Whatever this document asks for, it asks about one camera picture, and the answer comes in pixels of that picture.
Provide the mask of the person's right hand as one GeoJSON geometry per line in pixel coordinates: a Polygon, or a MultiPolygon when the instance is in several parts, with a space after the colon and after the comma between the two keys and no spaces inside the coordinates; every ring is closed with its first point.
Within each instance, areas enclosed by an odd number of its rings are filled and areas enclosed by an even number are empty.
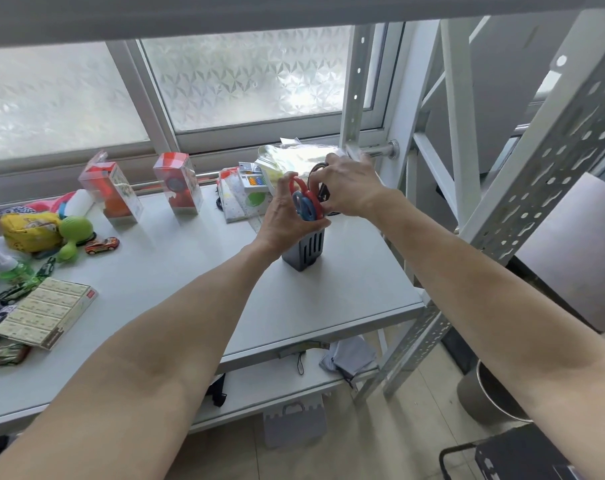
{"type": "Polygon", "coordinates": [[[383,229],[384,219],[408,207],[403,193],[387,188],[369,161],[346,157],[346,216],[362,217],[383,229]]]}

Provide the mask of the black handled scissors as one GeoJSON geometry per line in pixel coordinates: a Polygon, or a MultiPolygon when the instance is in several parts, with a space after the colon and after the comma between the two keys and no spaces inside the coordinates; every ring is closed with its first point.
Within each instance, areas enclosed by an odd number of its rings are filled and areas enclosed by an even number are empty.
{"type": "Polygon", "coordinates": [[[313,173],[326,168],[328,166],[328,163],[326,162],[319,162],[316,163],[314,165],[314,167],[311,169],[309,176],[307,178],[307,187],[310,190],[310,192],[314,195],[314,199],[315,201],[318,201],[318,204],[312,204],[312,207],[314,209],[314,220],[317,220],[319,218],[322,218],[322,216],[319,214],[319,209],[321,208],[320,203],[328,201],[329,197],[330,197],[330,191],[327,188],[326,184],[324,183],[320,183],[317,187],[315,187],[314,185],[311,184],[311,176],[313,173]]]}

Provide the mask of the red handled scissors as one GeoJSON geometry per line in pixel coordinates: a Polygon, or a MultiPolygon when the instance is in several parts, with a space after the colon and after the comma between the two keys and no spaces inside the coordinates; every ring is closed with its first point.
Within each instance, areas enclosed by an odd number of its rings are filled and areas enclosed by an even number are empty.
{"type": "MultiPolygon", "coordinates": [[[[293,184],[290,184],[290,190],[291,193],[293,193],[294,191],[302,191],[304,195],[306,195],[309,198],[314,199],[314,195],[310,192],[310,190],[307,187],[307,184],[305,183],[304,180],[302,180],[300,177],[295,177],[293,179],[293,184]]],[[[318,201],[312,200],[314,204],[318,204],[318,201]]],[[[321,208],[319,209],[319,214],[322,216],[322,218],[319,218],[317,220],[323,219],[324,218],[324,211],[323,208],[321,206],[321,208]]]]}

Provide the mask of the grey slotted scissors holder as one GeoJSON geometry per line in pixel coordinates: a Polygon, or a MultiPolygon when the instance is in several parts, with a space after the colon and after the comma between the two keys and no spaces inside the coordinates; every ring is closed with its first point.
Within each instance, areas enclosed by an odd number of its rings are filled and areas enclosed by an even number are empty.
{"type": "Polygon", "coordinates": [[[325,242],[325,229],[309,233],[285,251],[282,260],[298,272],[315,264],[322,255],[325,242]]]}

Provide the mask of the clear plastic bag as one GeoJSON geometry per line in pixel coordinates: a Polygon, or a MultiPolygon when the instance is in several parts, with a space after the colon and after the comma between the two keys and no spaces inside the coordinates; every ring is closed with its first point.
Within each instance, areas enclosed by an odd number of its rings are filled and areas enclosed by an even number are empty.
{"type": "Polygon", "coordinates": [[[266,144],[258,148],[255,163],[274,189],[277,181],[288,172],[296,172],[300,178],[307,180],[315,165],[324,163],[330,153],[340,157],[348,156],[347,152],[333,145],[300,142],[266,144]]]}

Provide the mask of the clear box with red toy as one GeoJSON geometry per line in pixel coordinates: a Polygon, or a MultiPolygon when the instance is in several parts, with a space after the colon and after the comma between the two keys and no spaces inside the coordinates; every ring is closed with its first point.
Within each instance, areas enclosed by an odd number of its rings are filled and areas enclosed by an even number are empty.
{"type": "Polygon", "coordinates": [[[153,170],[174,214],[197,216],[201,213],[203,195],[189,154],[161,153],[153,170]]]}

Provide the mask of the clear box with orange toy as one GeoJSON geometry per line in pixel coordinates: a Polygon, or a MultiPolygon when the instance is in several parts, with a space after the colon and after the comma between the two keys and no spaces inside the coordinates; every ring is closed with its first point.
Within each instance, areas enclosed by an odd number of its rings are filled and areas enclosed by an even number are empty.
{"type": "Polygon", "coordinates": [[[112,225],[134,225],[140,221],[143,205],[119,164],[109,160],[105,150],[88,161],[78,181],[112,225]]]}

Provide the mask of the grey folded cloth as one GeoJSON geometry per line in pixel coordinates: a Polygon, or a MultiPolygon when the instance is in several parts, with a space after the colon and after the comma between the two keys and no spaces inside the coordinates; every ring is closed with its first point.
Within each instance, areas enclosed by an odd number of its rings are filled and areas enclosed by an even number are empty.
{"type": "Polygon", "coordinates": [[[362,336],[330,343],[330,348],[319,362],[326,372],[337,372],[351,382],[377,358],[375,349],[362,336]]]}

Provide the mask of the red toy car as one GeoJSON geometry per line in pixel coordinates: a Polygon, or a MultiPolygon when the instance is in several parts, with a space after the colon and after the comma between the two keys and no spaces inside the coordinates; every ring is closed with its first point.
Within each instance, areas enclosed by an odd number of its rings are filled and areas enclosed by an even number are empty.
{"type": "Polygon", "coordinates": [[[114,250],[117,250],[119,248],[120,244],[121,242],[118,238],[109,237],[104,240],[92,240],[86,243],[84,249],[86,254],[94,256],[107,252],[113,252],[114,250]]]}

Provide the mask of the white perforated metal shelf rack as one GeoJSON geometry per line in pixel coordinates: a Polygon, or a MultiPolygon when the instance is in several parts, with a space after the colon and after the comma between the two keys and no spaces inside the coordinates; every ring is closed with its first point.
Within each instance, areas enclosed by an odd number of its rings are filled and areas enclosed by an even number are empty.
{"type": "MultiPolygon", "coordinates": [[[[410,103],[418,89],[410,89],[410,66],[419,63],[418,40],[427,37],[427,21],[472,15],[519,15],[561,9],[583,9],[563,42],[579,45],[577,57],[565,65],[565,76],[532,120],[520,142],[475,207],[461,225],[459,237],[498,261],[507,263],[519,243],[507,239],[521,231],[528,237],[567,193],[580,174],[583,157],[600,159],[605,151],[605,104],[596,96],[605,93],[605,0],[0,0],[0,48],[53,45],[87,41],[128,41],[143,36],[215,34],[257,29],[320,27],[330,22],[365,25],[374,22],[420,21],[414,30],[401,83],[401,101],[410,103]]],[[[241,379],[250,372],[267,374],[264,392],[247,389],[240,393],[240,405],[229,411],[205,408],[197,414],[189,433],[203,431],[277,405],[293,404],[299,397],[325,392],[337,385],[330,375],[315,372],[314,386],[286,385],[276,379],[280,363],[277,352],[305,340],[344,339],[357,331],[404,323],[404,331],[390,347],[380,365],[375,363],[354,382],[355,401],[364,401],[385,379],[385,395],[392,395],[419,366],[449,329],[446,317],[429,295],[397,278],[409,287],[414,299],[409,305],[353,319],[344,325],[327,326],[298,334],[273,344],[251,346],[246,352],[227,354],[220,366],[232,384],[232,371],[241,379]]]]}

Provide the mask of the green rubber ball toy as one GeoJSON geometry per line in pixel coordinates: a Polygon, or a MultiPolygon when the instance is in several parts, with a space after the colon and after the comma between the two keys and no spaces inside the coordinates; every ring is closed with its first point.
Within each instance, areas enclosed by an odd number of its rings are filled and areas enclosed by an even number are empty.
{"type": "Polygon", "coordinates": [[[65,217],[58,226],[58,231],[64,240],[63,246],[56,255],[58,263],[74,261],[78,257],[78,245],[87,243],[95,237],[93,224],[82,216],[65,217]]]}

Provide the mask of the pink plush toy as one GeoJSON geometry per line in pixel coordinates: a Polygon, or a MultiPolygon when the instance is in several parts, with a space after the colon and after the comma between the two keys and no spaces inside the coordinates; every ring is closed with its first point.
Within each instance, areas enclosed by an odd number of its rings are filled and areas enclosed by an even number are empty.
{"type": "Polygon", "coordinates": [[[36,212],[51,212],[58,214],[58,217],[63,219],[66,217],[66,206],[68,202],[74,197],[77,191],[72,191],[59,196],[55,199],[39,200],[30,203],[28,206],[36,212]]]}

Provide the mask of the grey castle shaped paper bag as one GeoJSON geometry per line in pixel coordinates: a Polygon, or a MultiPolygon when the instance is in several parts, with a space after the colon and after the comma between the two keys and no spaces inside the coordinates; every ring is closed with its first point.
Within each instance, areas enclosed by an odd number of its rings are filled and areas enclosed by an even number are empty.
{"type": "Polygon", "coordinates": [[[321,393],[277,404],[264,410],[262,417],[264,441],[270,449],[302,444],[328,432],[321,393]]]}

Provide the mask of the brown board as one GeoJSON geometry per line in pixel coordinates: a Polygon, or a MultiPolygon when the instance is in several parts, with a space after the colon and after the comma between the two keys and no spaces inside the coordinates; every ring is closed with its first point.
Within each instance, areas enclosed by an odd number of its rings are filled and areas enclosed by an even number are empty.
{"type": "Polygon", "coordinates": [[[605,333],[605,182],[583,174],[507,268],[605,333]]]}

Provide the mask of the grey metal bin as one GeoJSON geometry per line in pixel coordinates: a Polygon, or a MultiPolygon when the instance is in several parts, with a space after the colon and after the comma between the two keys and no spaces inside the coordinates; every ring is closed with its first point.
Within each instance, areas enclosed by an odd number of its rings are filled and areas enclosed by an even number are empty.
{"type": "Polygon", "coordinates": [[[507,388],[481,361],[477,361],[461,378],[456,392],[463,409],[483,426],[532,422],[507,388]]]}

